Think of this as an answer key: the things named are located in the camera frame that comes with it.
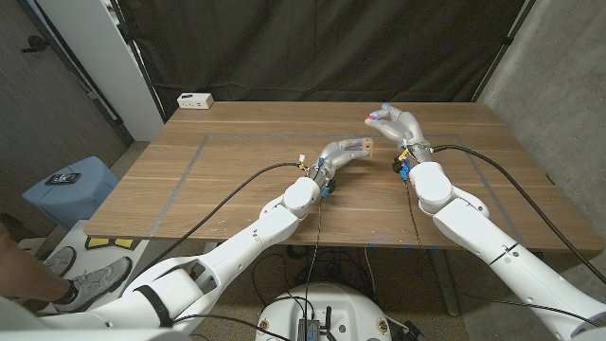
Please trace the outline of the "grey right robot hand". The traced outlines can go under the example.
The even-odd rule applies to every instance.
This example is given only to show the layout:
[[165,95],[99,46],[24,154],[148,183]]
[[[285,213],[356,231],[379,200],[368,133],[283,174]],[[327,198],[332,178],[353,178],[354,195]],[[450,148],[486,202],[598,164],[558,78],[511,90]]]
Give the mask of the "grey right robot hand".
[[419,163],[433,162],[430,143],[425,139],[416,118],[388,103],[365,118],[365,125],[378,130],[403,151],[407,149]]

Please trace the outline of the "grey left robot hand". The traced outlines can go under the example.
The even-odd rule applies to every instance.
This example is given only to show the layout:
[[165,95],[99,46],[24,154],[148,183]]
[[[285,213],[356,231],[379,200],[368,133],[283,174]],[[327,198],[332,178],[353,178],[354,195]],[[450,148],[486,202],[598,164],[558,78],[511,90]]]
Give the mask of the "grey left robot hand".
[[319,154],[311,167],[308,177],[320,188],[324,187],[336,171],[348,162],[368,158],[372,154],[373,140],[370,137],[345,139],[331,142]]

